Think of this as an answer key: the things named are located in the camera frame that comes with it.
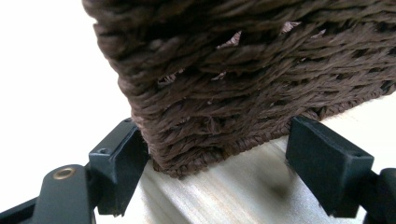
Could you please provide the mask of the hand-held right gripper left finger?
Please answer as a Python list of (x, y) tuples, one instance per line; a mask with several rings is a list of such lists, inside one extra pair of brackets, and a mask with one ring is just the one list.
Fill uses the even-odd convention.
[(121, 121), (90, 153), (100, 215), (123, 216), (149, 161), (149, 150), (131, 119)]

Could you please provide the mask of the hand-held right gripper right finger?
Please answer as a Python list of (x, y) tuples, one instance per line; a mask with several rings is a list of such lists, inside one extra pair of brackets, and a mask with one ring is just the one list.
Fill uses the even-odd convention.
[(372, 171), (372, 155), (316, 120), (295, 117), (286, 159), (327, 215), (357, 215), (357, 195), (361, 181)]

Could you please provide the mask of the dark brown woven basket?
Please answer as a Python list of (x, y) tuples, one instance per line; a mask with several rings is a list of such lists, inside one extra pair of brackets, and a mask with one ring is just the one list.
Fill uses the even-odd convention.
[(396, 92), (396, 0), (82, 0), (155, 170)]

